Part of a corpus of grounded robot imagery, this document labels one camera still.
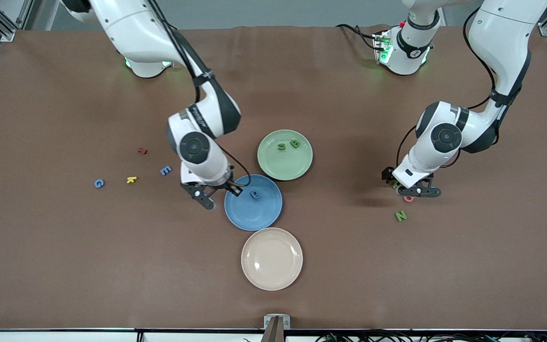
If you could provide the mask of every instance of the plate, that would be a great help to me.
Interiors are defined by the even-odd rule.
[[[295,236],[280,228],[258,231],[244,244],[242,270],[256,287],[277,291],[291,285],[303,266],[303,253]]]
[[[250,184],[242,188],[239,196],[226,193],[225,214],[236,227],[258,231],[271,226],[280,216],[282,192],[274,181],[263,175],[250,175],[250,178]],[[235,182],[247,184],[248,176]]]
[[[298,141],[293,147],[291,141]],[[256,152],[261,169],[271,178],[290,181],[301,177],[310,168],[313,149],[301,133],[293,130],[279,130],[268,134]]]

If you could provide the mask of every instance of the beige plate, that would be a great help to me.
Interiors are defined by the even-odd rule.
[[[242,249],[242,270],[252,284],[267,291],[291,285],[301,272],[303,252],[295,236],[265,228],[250,236]]]

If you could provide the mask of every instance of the gray floor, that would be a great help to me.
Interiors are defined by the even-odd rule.
[[[169,21],[180,29],[225,29],[236,26],[395,25],[406,18],[400,0],[160,0]],[[460,26],[482,0],[444,9],[447,25]],[[67,13],[57,0],[40,0],[36,30],[100,30]]]

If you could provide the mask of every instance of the green plate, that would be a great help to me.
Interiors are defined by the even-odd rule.
[[[293,146],[291,141],[298,141],[298,147]],[[290,181],[301,177],[310,168],[313,150],[310,141],[301,133],[279,130],[271,132],[261,141],[256,157],[269,177]]]

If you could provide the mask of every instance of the brown table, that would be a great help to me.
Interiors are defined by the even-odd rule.
[[[0,328],[252,327],[283,312],[298,328],[547,329],[547,38],[532,37],[499,145],[438,171],[439,199],[406,204],[380,180],[406,130],[434,101],[489,91],[459,28],[414,76],[339,28],[186,35],[243,111],[220,143],[250,170],[274,130],[313,145],[310,171],[279,183],[275,224],[301,243],[301,275],[252,286],[250,232],[223,193],[207,212],[180,188],[165,126],[193,97],[184,69],[141,79],[102,32],[18,32],[0,48]]]

